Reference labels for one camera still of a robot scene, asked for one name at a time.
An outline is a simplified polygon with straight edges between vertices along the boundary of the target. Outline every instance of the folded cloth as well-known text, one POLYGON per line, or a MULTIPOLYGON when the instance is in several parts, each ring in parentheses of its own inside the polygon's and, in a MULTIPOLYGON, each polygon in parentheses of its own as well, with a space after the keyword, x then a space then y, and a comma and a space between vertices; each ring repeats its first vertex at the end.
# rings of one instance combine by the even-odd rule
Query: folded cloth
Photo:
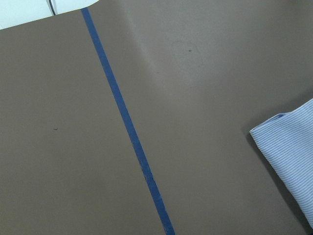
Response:
POLYGON ((313 227, 313 99, 250 133, 313 227))

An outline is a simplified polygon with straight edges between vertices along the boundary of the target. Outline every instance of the blue line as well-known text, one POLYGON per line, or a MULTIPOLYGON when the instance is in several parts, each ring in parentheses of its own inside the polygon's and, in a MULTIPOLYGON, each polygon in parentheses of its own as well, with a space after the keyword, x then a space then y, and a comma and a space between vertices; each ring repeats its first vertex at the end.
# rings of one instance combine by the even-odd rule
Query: blue line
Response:
POLYGON ((116 82, 116 79, 114 77, 113 71, 112 71, 111 66, 109 64, 108 58, 106 56, 106 53, 105 53, 103 46, 101 44, 101 41, 99 39, 97 30, 93 24, 89 10, 88 10, 88 8, 83 8, 81 11, 82 11, 82 14, 84 16, 89 34, 92 38, 94 47, 98 53, 100 62, 102 64, 102 67, 104 70, 104 73, 105 73, 107 80, 109 82, 109 85, 111 87, 114 99, 116 101, 118 109, 119 109, 121 116, 123 118, 123 121, 124 121, 125 127, 127 129, 129 138, 131 139, 131 142, 133 144, 135 153, 137 155, 139 164, 140 164, 141 169, 142 169, 142 173, 145 176, 148 188, 150 190, 151 196, 152 196, 153 201, 155 203, 158 215, 159 215, 161 222, 163 224, 165 233, 167 235, 174 235, 175 232, 174 232, 174 228, 172 226, 171 220, 170 220, 170 218, 166 212, 165 205, 163 203, 161 194, 157 188, 157 184, 156 184, 155 180, 153 179, 153 175, 152 175, 152 172, 150 170, 146 155, 142 149, 142 146, 141 146, 141 143, 139 141, 138 135, 136 133, 135 127, 133 125, 132 119, 128 113, 128 110, 127 110, 127 107, 125 105, 123 96, 121 94, 121 91, 119 90, 118 84, 116 82))

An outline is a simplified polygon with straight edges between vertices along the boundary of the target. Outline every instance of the black wire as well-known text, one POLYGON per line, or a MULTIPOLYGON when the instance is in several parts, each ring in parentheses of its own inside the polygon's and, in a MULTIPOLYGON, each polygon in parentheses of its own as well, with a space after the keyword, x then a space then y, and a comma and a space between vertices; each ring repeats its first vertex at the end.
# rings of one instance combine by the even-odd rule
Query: black wire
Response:
POLYGON ((52 13, 53 13, 53 15, 55 16, 55 12, 54 12, 53 5, 52 5, 51 0, 49 0, 49 3, 50 3, 50 7, 51 7, 51 10, 52 10, 52 13))

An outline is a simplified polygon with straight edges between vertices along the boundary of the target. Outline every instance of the white surface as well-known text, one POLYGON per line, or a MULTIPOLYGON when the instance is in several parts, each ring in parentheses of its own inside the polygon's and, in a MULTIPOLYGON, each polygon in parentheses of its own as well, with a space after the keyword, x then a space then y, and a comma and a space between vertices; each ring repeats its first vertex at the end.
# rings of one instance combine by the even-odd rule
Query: white surface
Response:
MULTIPOLYGON (((98 0, 52 0, 56 14, 90 6, 98 0)), ((47 0, 1 0, 0 29, 52 16, 47 0)))

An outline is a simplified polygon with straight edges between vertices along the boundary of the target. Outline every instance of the gray surface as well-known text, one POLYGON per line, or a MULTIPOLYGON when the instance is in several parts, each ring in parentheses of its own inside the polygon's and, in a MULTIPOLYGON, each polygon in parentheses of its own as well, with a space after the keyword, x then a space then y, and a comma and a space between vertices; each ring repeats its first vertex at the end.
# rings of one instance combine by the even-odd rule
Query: gray surface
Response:
MULTIPOLYGON (((177 234, 312 232, 248 134, 313 97, 312 11, 90 8, 177 234)), ((80 13, 0 35, 1 234, 163 234, 80 13)))

